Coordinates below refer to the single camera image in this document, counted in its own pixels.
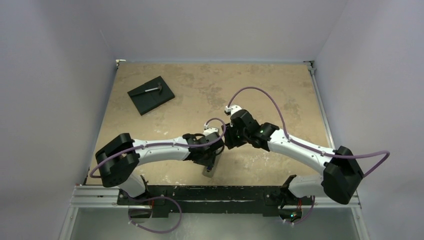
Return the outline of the grey remote control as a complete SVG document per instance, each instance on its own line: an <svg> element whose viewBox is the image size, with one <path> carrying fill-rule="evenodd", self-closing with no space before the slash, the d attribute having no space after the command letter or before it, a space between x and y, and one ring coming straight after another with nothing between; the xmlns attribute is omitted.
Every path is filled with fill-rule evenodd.
<svg viewBox="0 0 424 240"><path fill-rule="evenodd" d="M214 176L220 158L220 155L212 157L211 162L208 165L204 166L202 170L202 175L208 178L212 178Z"/></svg>

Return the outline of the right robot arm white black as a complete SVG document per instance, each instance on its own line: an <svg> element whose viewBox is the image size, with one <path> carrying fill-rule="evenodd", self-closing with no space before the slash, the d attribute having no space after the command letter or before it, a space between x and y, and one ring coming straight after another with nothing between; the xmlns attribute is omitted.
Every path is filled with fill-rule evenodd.
<svg viewBox="0 0 424 240"><path fill-rule="evenodd" d="M225 125L225 146L228 149L249 144L256 149L290 157L317 172L316 175L291 175L275 195L283 205L308 197L328 197L336 203L350 202L364 173L352 152L346 147L333 150L318 147L297 137L286 136L283 129L265 122L259 124L245 109L235 105L225 109L230 122Z"/></svg>

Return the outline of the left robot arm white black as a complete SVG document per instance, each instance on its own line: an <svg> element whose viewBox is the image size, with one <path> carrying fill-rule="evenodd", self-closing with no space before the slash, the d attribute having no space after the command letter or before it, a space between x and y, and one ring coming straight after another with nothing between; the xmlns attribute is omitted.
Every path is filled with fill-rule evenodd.
<svg viewBox="0 0 424 240"><path fill-rule="evenodd" d="M129 133L122 133L95 154L97 165L89 175L101 179L105 188L119 187L132 201L142 205L148 201L149 191L146 180L134 172L136 167L168 160L212 167L224 148L222 136L216 131L150 141L132 139Z"/></svg>

